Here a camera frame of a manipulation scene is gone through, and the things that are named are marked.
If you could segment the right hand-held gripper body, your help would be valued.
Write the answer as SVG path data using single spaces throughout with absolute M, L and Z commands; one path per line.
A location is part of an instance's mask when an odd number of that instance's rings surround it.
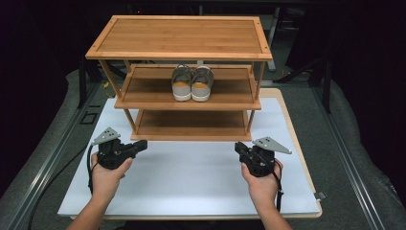
M 275 153 L 291 154 L 292 150 L 283 146 L 271 137 L 263 137 L 253 141 L 248 149 L 247 167 L 251 175 L 264 177 L 274 171 Z

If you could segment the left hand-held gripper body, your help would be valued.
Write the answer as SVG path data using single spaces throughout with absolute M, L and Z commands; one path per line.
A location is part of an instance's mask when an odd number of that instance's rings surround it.
M 134 144 L 123 144 L 121 134 L 111 127 L 105 129 L 92 142 L 98 147 L 98 163 L 109 170 L 119 168 L 128 157 L 135 157 Z

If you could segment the grey shoe with yellow insole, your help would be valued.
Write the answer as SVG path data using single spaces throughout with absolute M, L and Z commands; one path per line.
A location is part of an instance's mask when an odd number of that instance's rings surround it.
M 184 64 L 178 65 L 172 72 L 171 88 L 176 101 L 185 102 L 192 97 L 192 69 Z
M 214 72 L 208 66 L 199 66 L 192 77 L 192 99 L 197 102 L 206 102 L 211 96 L 214 83 Z

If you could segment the wooden shoe rack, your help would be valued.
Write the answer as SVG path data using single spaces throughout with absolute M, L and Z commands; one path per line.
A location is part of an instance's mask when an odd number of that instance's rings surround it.
M 256 16 L 114 15 L 86 54 L 106 75 L 111 60 L 124 62 L 115 84 L 116 107 L 132 140 L 248 141 L 267 61 L 271 60 Z M 214 72 L 206 102 L 178 102 L 171 74 L 186 62 Z

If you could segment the person's right hand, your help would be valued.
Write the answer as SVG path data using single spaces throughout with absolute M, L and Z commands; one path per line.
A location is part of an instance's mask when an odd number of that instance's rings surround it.
M 257 209 L 275 208 L 275 199 L 279 189 L 278 179 L 281 169 L 276 166 L 273 173 L 264 177 L 255 177 L 245 163 L 241 164 L 241 174 L 248 184 L 249 195 Z

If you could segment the person's left hand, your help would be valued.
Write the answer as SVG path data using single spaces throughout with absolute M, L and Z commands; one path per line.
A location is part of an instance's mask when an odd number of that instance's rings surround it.
M 115 170 L 109 170 L 98 163 L 98 156 L 94 153 L 91 157 L 92 162 L 92 201 L 98 203 L 109 203 L 115 196 L 120 181 L 124 178 L 125 173 L 130 169 L 133 159 L 125 159 L 121 166 Z

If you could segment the white table mat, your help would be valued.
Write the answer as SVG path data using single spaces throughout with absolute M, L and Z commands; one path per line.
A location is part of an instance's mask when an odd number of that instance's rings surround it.
M 320 203 L 294 138 L 287 110 L 261 99 L 252 126 L 255 139 L 271 137 L 288 153 L 282 161 L 285 217 L 317 218 Z M 122 179 L 105 215 L 109 219 L 230 219 L 256 217 L 233 142 L 151 141 Z

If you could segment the black stand leg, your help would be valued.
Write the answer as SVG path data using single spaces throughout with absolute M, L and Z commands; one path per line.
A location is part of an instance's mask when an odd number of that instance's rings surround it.
M 326 58 L 325 73 L 323 74 L 323 107 L 327 113 L 330 112 L 330 85 L 331 85 L 331 64 L 328 58 Z
M 85 58 L 82 57 L 79 61 L 79 104 L 78 108 L 82 108 L 87 100 L 87 86 L 86 86 L 86 69 Z

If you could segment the aluminium rail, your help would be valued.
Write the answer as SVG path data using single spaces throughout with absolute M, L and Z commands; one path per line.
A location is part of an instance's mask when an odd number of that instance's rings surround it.
M 327 109 L 324 106 L 321 90 L 319 88 L 311 88 L 310 91 L 312 92 L 317 105 L 321 109 L 327 122 L 327 126 L 332 133 L 334 142 L 338 148 L 338 156 L 342 162 L 346 175 L 349 178 L 352 190 L 355 193 L 358 203 L 371 230 L 386 230 L 384 223 L 379 216 L 374 203 L 372 202 L 370 193 L 368 192 L 365 183 L 363 182 L 361 175 L 350 156 L 350 152 L 344 142 L 344 139 L 337 125 L 335 124 L 332 115 L 327 112 Z
M 2 223 L 5 230 L 25 228 L 53 176 L 75 126 L 84 114 L 84 108 L 97 94 L 99 88 L 99 83 L 89 83 L 84 93 L 85 99 L 82 101 L 79 97 L 79 88 L 73 84 L 69 85 L 59 112 L 1 199 L 1 202 L 10 208 Z

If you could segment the grey metal stand post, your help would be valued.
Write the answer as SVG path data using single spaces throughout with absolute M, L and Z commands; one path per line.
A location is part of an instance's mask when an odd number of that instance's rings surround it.
M 269 33 L 268 33 L 268 47 L 269 48 L 271 48 L 273 45 L 275 33 L 276 33 L 277 26 L 279 23 L 280 11 L 281 11 L 280 8 L 275 8 L 274 12 L 270 15 L 270 19 L 269 19 L 270 26 L 269 26 Z M 276 64 L 275 64 L 274 59 L 268 61 L 267 66 L 268 66 L 268 70 L 270 72 L 276 71 Z

